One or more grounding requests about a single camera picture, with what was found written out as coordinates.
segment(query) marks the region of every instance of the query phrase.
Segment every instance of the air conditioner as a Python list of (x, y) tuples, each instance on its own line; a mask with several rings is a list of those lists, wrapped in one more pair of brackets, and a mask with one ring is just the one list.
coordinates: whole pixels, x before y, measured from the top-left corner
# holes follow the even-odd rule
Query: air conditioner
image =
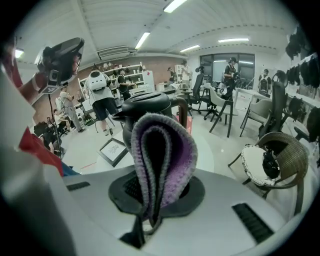
[(130, 54), (128, 46), (116, 46), (98, 51), (102, 61), (123, 58)]

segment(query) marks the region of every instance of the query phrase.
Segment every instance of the brick wall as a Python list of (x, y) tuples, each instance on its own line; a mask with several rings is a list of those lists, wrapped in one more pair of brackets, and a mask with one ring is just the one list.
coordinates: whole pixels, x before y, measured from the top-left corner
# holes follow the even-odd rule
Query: brick wall
[[(147, 70), (153, 71), (154, 84), (158, 84), (169, 80), (170, 74), (167, 71), (168, 67), (174, 68), (175, 65), (181, 64), (182, 59), (171, 57), (132, 57), (127, 59), (114, 60), (111, 62), (112, 64), (122, 64), (123, 67), (136, 65), (142, 62), (142, 65), (144, 65)], [(77, 78), (79, 78), (80, 80), (87, 78), (90, 72), (91, 67), (81, 70), (78, 72)], [(80, 90), (77, 78), (69, 83), (67, 91), (70, 95), (74, 95), (74, 105), (78, 104), (77, 93)], [(51, 95), (53, 109), (56, 108), (55, 100), (59, 96), (59, 94), (60, 90)], [(47, 95), (42, 96), (32, 106), (35, 109), (35, 115), (33, 119), (36, 124), (42, 121), (46, 122), (47, 117), (51, 117), (50, 103)]]

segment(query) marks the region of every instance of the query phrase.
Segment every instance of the window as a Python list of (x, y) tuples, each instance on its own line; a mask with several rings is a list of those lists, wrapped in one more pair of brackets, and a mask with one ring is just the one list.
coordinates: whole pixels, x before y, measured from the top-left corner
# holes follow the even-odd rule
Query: window
[(212, 81), (221, 82), (224, 79), (226, 66), (231, 57), (238, 60), (234, 67), (241, 74), (237, 87), (251, 89), (255, 77), (255, 55), (246, 53), (218, 53), (200, 56), (200, 65), (204, 66), (204, 74), (212, 77)]
[(212, 77), (212, 54), (200, 56), (200, 65), (203, 66), (205, 76)]

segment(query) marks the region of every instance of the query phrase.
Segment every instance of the wicker chair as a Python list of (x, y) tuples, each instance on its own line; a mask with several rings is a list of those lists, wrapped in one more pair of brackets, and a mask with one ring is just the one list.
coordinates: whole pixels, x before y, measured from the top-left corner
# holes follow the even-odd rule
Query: wicker chair
[[(299, 213), (302, 208), (304, 197), (303, 180), (308, 170), (308, 155), (305, 148), (297, 139), (282, 132), (267, 133), (256, 143), (255, 146), (258, 146), (256, 147), (256, 149), (258, 149), (259, 151), (261, 151), (261, 149), (268, 149), (274, 152), (275, 159), (280, 169), (280, 178), (273, 180), (273, 184), (263, 185), (252, 178), (248, 178), (242, 184), (246, 185), (249, 182), (253, 182), (260, 190), (265, 191), (263, 195), (263, 198), (265, 199), (267, 198), (267, 195), (271, 190), (289, 189), (297, 185), (297, 199), (294, 213)], [(242, 156), (243, 166), (245, 168), (248, 167), (247, 165), (245, 165), (246, 160), (244, 159), (243, 154), (245, 148), (246, 147), (244, 147), (242, 152), (230, 164), (228, 164), (228, 167), (230, 167), (235, 161), (237, 161), (240, 156)], [(253, 169), (253, 172), (256, 172), (256, 170), (262, 170), (262, 172), (264, 173), (262, 164), (261, 166), (256, 166), (256, 168)], [(251, 173), (248, 172), (248, 170), (245, 170), (245, 172), (248, 177), (252, 177), (250, 175)], [(288, 182), (287, 184), (277, 185), (279, 182), (282, 182), (293, 175), (296, 176), (292, 181)]]

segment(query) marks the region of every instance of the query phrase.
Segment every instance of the man in white t-shirt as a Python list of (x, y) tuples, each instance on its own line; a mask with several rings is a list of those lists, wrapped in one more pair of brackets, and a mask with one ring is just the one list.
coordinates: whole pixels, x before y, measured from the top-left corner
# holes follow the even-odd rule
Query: man in white t-shirt
[(185, 84), (184, 88), (190, 88), (190, 80), (191, 80), (191, 68), (190, 66), (187, 64), (186, 60), (183, 60), (182, 62), (182, 83)]
[(116, 114), (117, 111), (117, 106), (116, 102), (114, 99), (114, 96), (109, 88), (109, 85), (111, 85), (110, 78), (106, 75), (103, 74), (105, 80), (106, 80), (106, 86), (99, 89), (99, 90), (91, 90), (88, 87), (88, 80), (85, 81), (84, 84), (84, 90), (85, 93), (89, 95), (89, 103), (92, 105), (93, 110), (95, 112), (95, 115), (97, 119), (100, 121), (100, 125), (102, 128), (102, 131), (104, 134), (107, 136), (109, 135), (109, 131), (112, 135), (112, 129), (109, 127), (109, 130), (107, 129), (107, 121), (106, 118), (108, 117), (107, 111), (111, 114), (114, 115)]

